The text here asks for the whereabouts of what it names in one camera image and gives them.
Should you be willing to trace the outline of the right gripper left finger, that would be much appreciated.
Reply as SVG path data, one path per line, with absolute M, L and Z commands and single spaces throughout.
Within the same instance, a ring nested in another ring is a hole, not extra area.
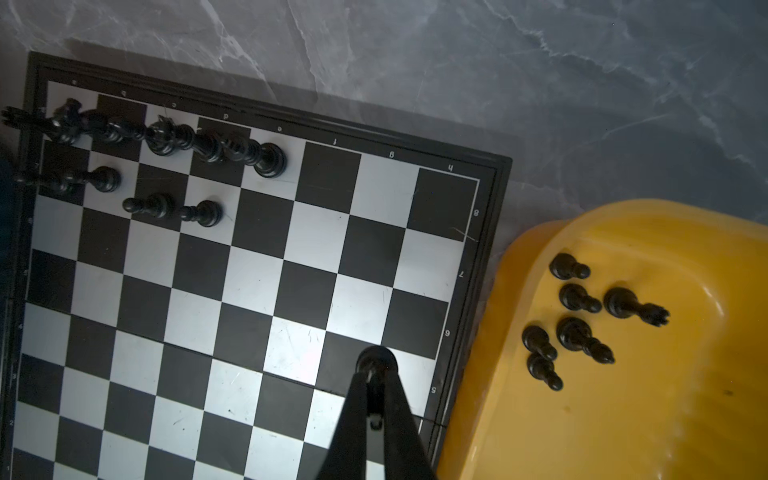
M 363 373 L 355 373 L 317 480 L 366 477 L 366 420 L 367 383 Z

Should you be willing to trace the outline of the black chess piece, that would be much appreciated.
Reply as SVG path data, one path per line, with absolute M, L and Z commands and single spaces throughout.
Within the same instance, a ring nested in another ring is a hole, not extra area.
M 383 375 L 387 371 L 399 372 L 399 366 L 395 355 L 388 348 L 381 345 L 366 347 L 356 361 L 356 372 L 366 376 L 366 381 L 377 375 Z

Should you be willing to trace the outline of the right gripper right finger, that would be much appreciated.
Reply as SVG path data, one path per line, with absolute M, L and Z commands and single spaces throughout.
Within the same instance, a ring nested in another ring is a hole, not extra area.
M 393 370 L 384 373 L 383 405 L 385 478 L 435 480 L 399 375 Z

